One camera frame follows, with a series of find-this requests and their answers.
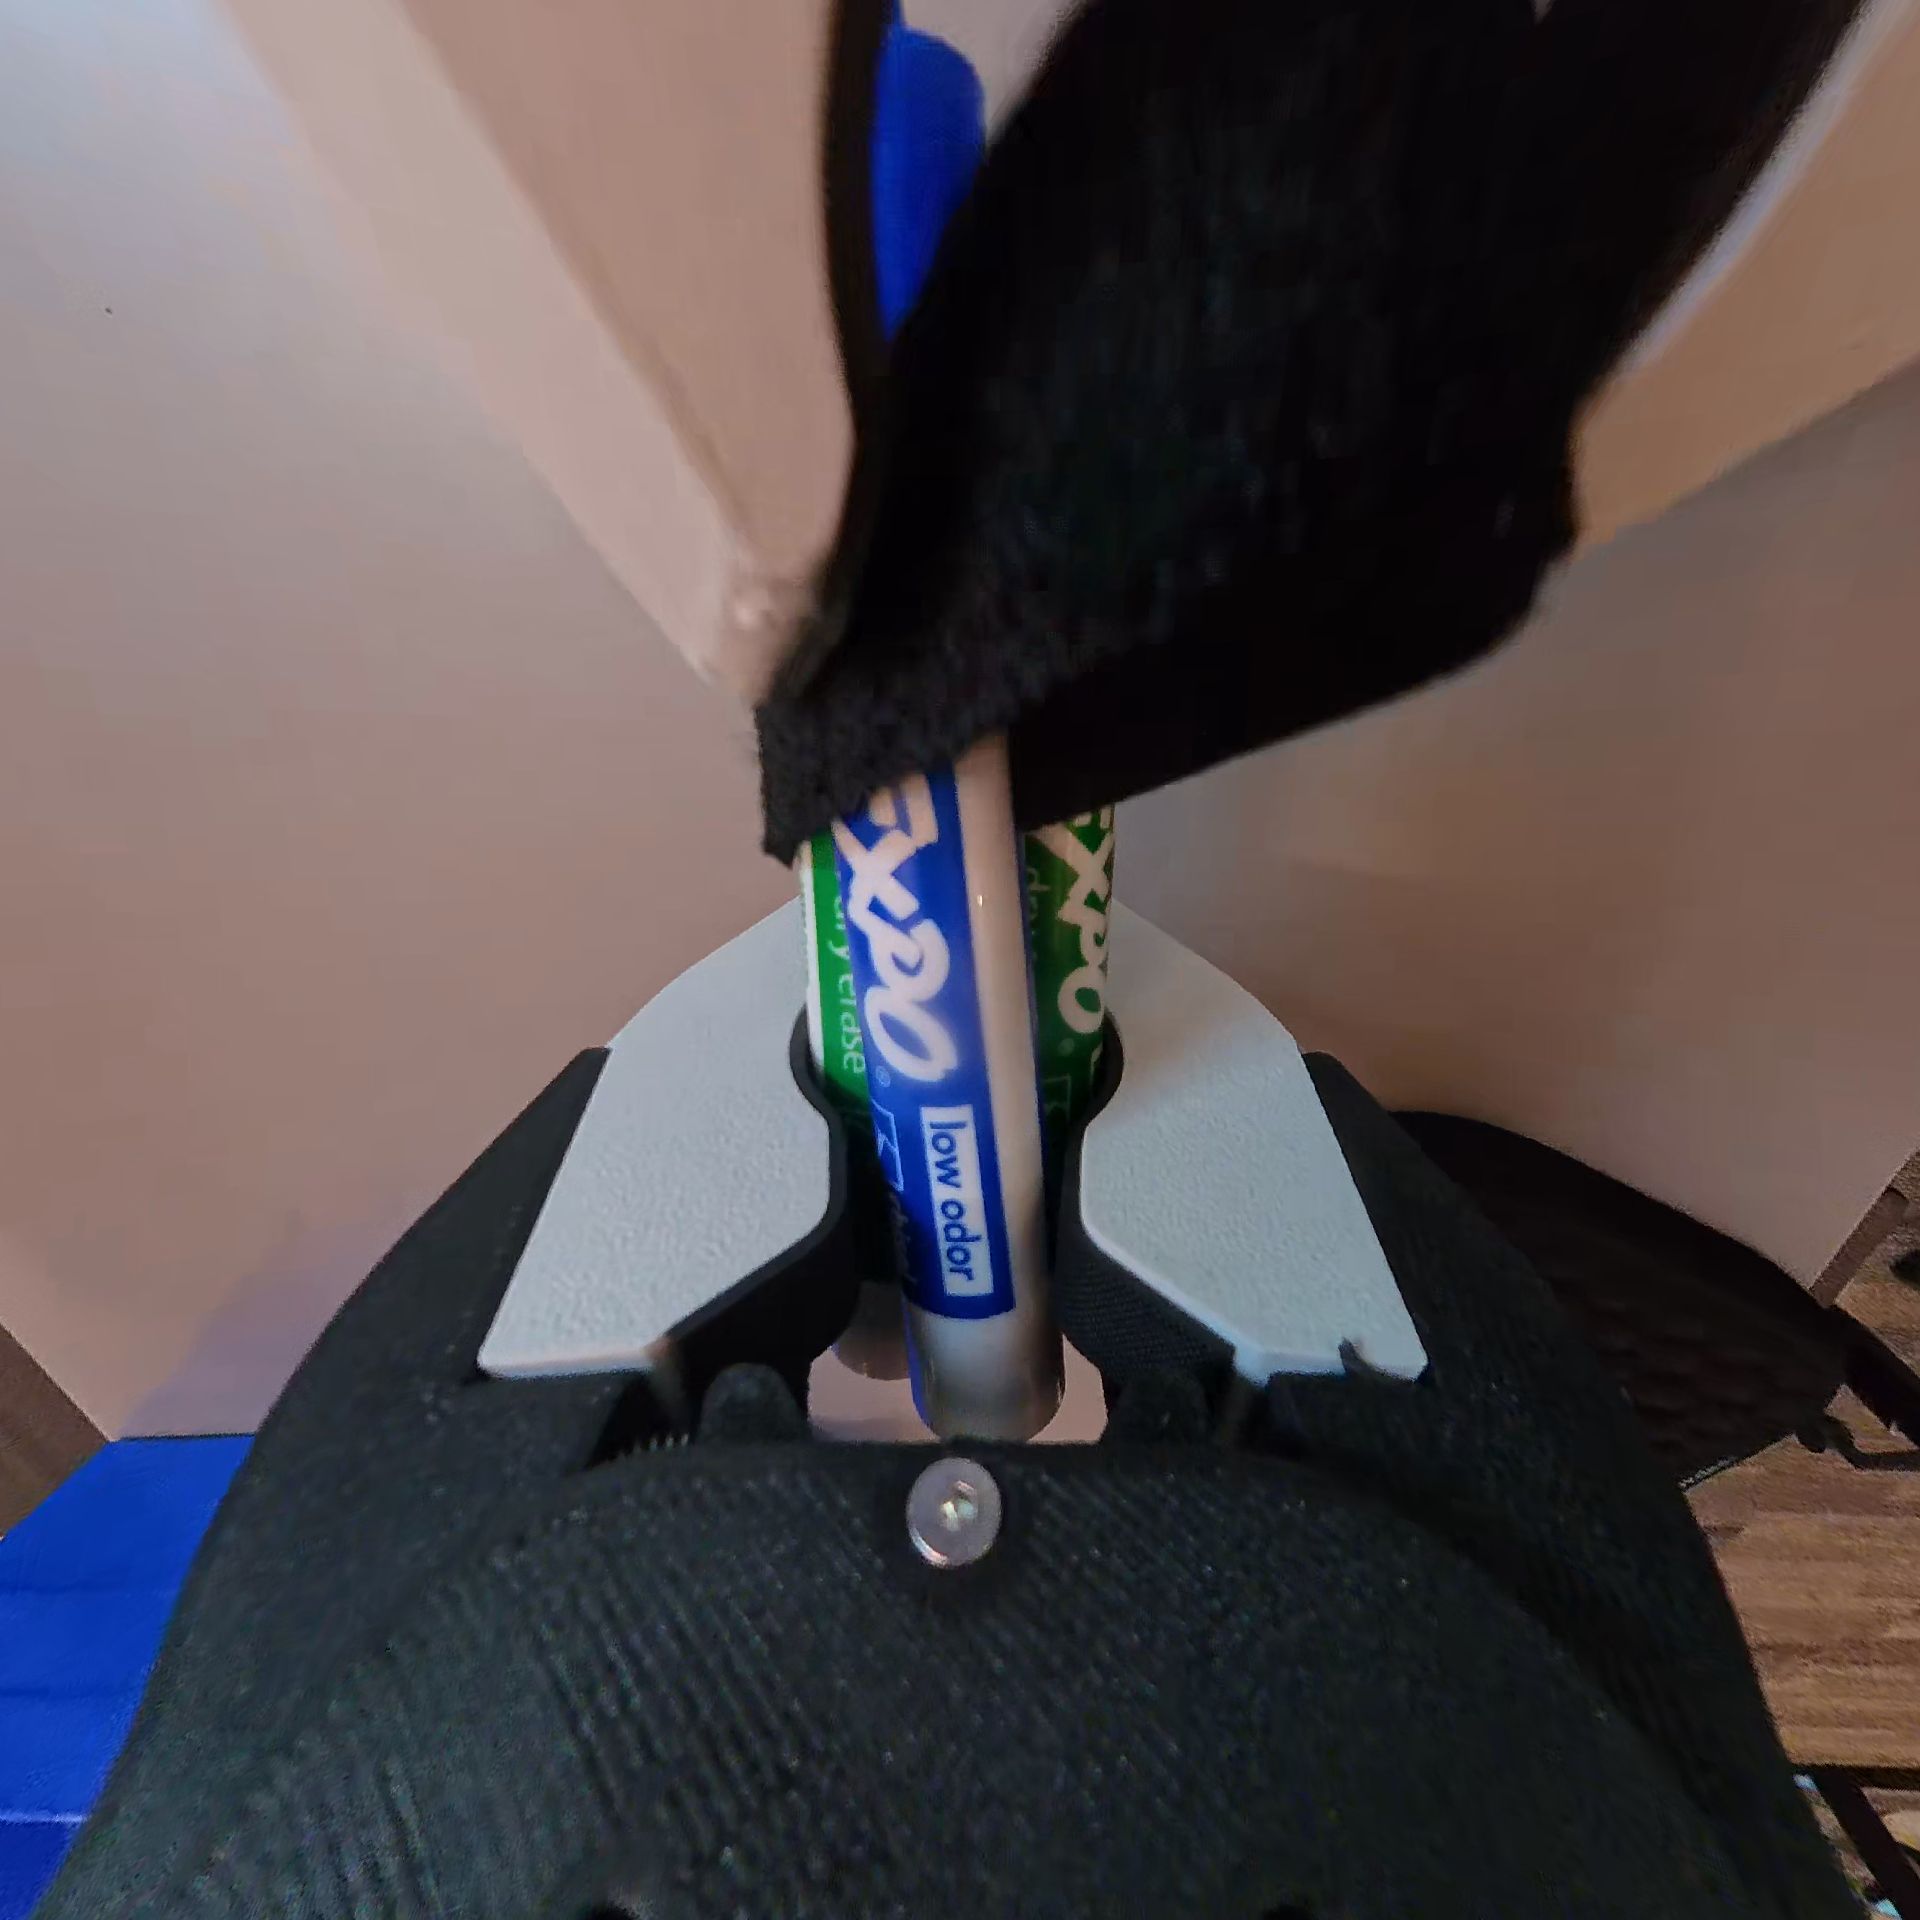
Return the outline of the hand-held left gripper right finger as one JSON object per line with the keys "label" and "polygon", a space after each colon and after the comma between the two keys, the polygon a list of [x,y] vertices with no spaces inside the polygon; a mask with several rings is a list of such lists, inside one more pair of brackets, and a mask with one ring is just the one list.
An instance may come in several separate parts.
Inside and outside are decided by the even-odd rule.
{"label": "hand-held left gripper right finger", "polygon": [[1289,1029],[1114,909],[1105,1078],[1069,1151],[1056,1309],[1114,1380],[1369,1371],[1426,1353]]}

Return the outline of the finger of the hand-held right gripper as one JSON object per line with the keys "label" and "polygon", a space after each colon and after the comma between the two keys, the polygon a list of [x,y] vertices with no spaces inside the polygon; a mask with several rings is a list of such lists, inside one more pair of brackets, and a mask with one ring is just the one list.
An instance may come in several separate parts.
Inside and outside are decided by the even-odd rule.
{"label": "finger of the hand-held right gripper", "polygon": [[347,228],[694,671],[830,643],[893,4],[226,4]]}
{"label": "finger of the hand-held right gripper", "polygon": [[1862,4],[1733,214],[1587,404],[1579,544],[1917,358],[1917,4]]}

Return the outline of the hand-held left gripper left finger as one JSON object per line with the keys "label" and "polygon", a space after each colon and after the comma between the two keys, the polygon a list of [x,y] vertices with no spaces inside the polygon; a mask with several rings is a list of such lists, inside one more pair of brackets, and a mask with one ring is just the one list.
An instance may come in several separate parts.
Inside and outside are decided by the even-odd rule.
{"label": "hand-held left gripper left finger", "polygon": [[808,1075],[805,905],[783,902],[645,1003],[606,1049],[494,1327],[491,1378],[797,1385],[858,1275],[845,1139]]}

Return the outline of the green dry-erase marker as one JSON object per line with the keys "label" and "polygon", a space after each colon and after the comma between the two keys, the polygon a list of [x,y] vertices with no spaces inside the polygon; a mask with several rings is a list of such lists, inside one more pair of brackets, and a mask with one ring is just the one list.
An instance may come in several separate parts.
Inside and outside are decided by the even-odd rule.
{"label": "green dry-erase marker", "polygon": [[1069,1132],[1091,1103],[1105,1051],[1114,855],[1114,806],[1024,835],[1041,1151],[1053,1204],[1061,1192]]}
{"label": "green dry-erase marker", "polygon": [[835,1341],[845,1368],[876,1380],[909,1378],[897,1246],[890,1186],[876,1156],[867,1041],[855,1010],[853,941],[832,835],[812,835],[797,857],[808,951],[808,1051],[843,1122],[858,1303]]}

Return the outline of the blue plastic bin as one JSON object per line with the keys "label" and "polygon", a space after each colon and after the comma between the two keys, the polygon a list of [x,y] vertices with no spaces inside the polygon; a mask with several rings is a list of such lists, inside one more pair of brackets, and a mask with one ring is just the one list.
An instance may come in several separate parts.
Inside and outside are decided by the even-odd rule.
{"label": "blue plastic bin", "polygon": [[253,1438],[128,1438],[4,1534],[4,1909],[72,1847]]}

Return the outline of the blue dry-erase marker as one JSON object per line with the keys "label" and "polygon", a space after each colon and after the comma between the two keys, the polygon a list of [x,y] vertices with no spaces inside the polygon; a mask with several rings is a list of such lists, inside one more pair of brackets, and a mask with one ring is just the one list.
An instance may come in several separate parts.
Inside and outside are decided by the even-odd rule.
{"label": "blue dry-erase marker", "polygon": [[830,833],[914,1399],[933,1432],[1024,1444],[1053,1422],[1065,1361],[1005,741]]}

